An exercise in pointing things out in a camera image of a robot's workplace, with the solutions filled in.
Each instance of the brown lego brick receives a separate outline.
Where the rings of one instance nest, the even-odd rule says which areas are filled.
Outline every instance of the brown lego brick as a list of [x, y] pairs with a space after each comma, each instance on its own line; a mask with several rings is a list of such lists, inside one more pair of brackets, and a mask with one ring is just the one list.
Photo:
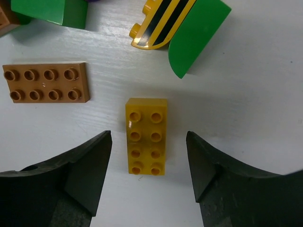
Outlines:
[[3, 65], [14, 103], [85, 103], [85, 63]]
[[0, 0], [0, 36], [20, 26], [16, 14], [11, 11], [9, 1]]

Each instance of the lego brick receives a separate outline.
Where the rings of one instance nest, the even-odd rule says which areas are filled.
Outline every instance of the lego brick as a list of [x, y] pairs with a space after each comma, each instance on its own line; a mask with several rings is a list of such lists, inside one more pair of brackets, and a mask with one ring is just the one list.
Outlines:
[[147, 0], [142, 25], [135, 24], [129, 33], [132, 46], [139, 49], [158, 49], [167, 44], [196, 0]]
[[8, 1], [0, 0], [0, 36], [3, 36], [16, 27], [29, 22], [29, 17], [25, 17], [11, 11]]
[[196, 0], [169, 44], [170, 66], [183, 78], [232, 9], [220, 0]]
[[4, 65], [14, 103], [85, 103], [89, 97], [85, 63]]
[[58, 25], [84, 29], [88, 3], [84, 0], [12, 0], [11, 9]]
[[167, 100], [130, 98], [125, 105], [128, 172], [164, 175]]

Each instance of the green block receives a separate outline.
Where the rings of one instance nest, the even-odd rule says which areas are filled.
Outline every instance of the green block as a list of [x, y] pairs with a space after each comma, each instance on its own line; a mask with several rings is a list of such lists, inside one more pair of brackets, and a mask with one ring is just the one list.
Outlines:
[[84, 0], [12, 0], [11, 9], [58, 25], [85, 29], [88, 3]]
[[183, 78], [232, 9], [220, 0], [197, 0], [169, 44], [169, 63]]

